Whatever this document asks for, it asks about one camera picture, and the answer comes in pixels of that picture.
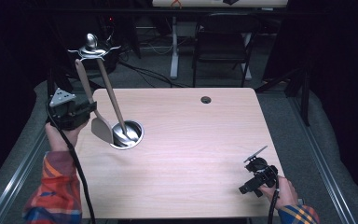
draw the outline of person's hand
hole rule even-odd
[[[79,136],[80,131],[86,127],[88,121],[77,127],[72,131],[63,131],[71,142],[71,144],[75,147],[77,143],[77,138]],[[51,151],[68,151],[69,148],[63,140],[62,136],[58,132],[58,130],[51,126],[50,123],[45,125],[46,135],[48,136],[48,141],[50,143]]]
[[[290,180],[286,179],[285,177],[278,176],[279,180],[279,198],[277,200],[277,203],[275,205],[275,208],[277,210],[281,209],[282,207],[285,207],[286,205],[297,205],[298,204],[298,196],[295,190],[295,187],[293,187],[292,182]],[[272,201],[272,196],[275,192],[275,186],[272,188],[269,188],[267,186],[261,186],[259,188],[261,192],[263,192],[264,195],[267,196],[268,200]]]

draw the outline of person's arm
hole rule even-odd
[[[298,203],[298,196],[292,182],[281,176],[278,176],[278,178],[280,192],[275,208],[278,210],[282,224],[320,223],[319,216],[312,207]],[[271,202],[275,187],[261,186],[259,189]]]
[[[66,137],[76,145],[80,130],[87,123]],[[43,161],[41,185],[30,197],[23,210],[26,223],[80,223],[82,218],[79,181],[68,146],[56,128],[45,126],[51,151]]]

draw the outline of metal rail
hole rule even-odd
[[[0,223],[4,222],[8,210],[10,209],[19,191],[21,190],[21,187],[27,179],[28,174],[31,173],[36,159],[43,151],[41,145],[45,140],[46,135],[45,129],[43,128],[41,129],[32,150],[29,150],[29,152],[24,156],[24,159],[17,168],[16,173],[14,173],[14,175],[11,177],[10,181],[7,184],[7,187],[2,193],[0,197]]]
[[[307,136],[308,141],[310,142],[310,147],[311,147],[310,153],[315,161],[316,167],[318,168],[321,174],[321,178],[324,181],[324,184],[327,188],[328,193],[330,194],[334,206],[337,209],[337,213],[341,218],[342,223],[355,224],[356,221],[351,213],[351,210],[348,207],[347,202],[345,201],[343,193],[339,185],[337,184],[336,179],[334,178],[333,174],[330,171],[327,161],[324,158],[324,154],[319,148],[319,145],[316,142],[312,130],[304,123],[300,113],[298,112],[300,108],[298,101],[296,100],[295,97],[289,97],[288,100],[290,106],[295,111],[297,121],[300,124],[302,131]]]

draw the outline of black cable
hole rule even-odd
[[[95,215],[94,215],[94,209],[92,208],[92,204],[91,204],[91,200],[90,200],[90,193],[89,193],[89,187],[87,185],[87,181],[86,181],[86,177],[84,176],[83,173],[83,169],[81,167],[79,158],[76,154],[75,148],[72,145],[72,143],[69,141],[69,139],[66,137],[65,133],[62,131],[62,129],[60,129],[57,125],[57,123],[54,121],[53,117],[51,116],[49,110],[48,110],[48,101],[46,103],[46,112],[48,113],[48,117],[50,119],[50,122],[52,122],[54,124],[54,126],[57,128],[58,132],[60,133],[62,139],[65,141],[66,145],[69,148],[69,153],[72,156],[73,160],[74,160],[74,164],[75,167],[77,169],[77,172],[79,174],[79,177],[81,179],[81,182],[83,184],[83,191],[84,191],[84,196],[86,198],[86,202],[87,202],[87,206],[89,207],[89,215],[90,215],[90,219],[91,219],[91,224],[95,224]]]
[[[264,167],[266,167],[266,169],[271,169],[270,166],[263,164],[263,163],[258,163],[255,162],[256,165],[262,165]],[[275,174],[275,191],[274,191],[274,195],[272,196],[271,199],[271,204],[269,205],[269,210],[268,210],[268,224],[272,224],[272,219],[274,216],[274,209],[275,209],[275,205],[277,204],[277,200],[278,200],[278,196],[279,196],[279,177],[278,175],[274,172],[274,170],[272,170],[272,173]]]
[[[272,218],[274,216],[274,209],[275,205],[277,204],[278,196],[279,196],[279,180],[278,176],[276,175],[276,182],[275,182],[275,192],[272,196],[271,205],[269,206],[269,212],[268,212],[268,224],[272,224]]]
[[[152,78],[155,78],[159,81],[162,81],[162,82],[165,82],[167,84],[170,85],[170,87],[172,88],[173,86],[175,87],[189,87],[187,85],[184,85],[184,84],[178,84],[178,83],[173,83],[171,82],[167,77],[163,76],[162,74],[159,74],[159,73],[156,73],[156,72],[153,72],[153,71],[150,71],[150,70],[147,70],[147,69],[144,69],[144,68],[140,68],[140,67],[135,67],[133,65],[130,65],[130,64],[127,64],[127,63],[124,63],[124,62],[118,62],[118,64],[121,64],[127,68],[130,68],[131,70],[137,72],[140,76],[141,75],[145,75],[145,76],[149,76],[149,77],[152,77]]]

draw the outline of plaid sleeve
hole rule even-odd
[[[79,188],[69,152],[48,152],[43,161],[42,184],[23,210],[26,223],[80,223]]]
[[[282,223],[319,224],[319,216],[316,211],[306,205],[287,205],[278,214]]]

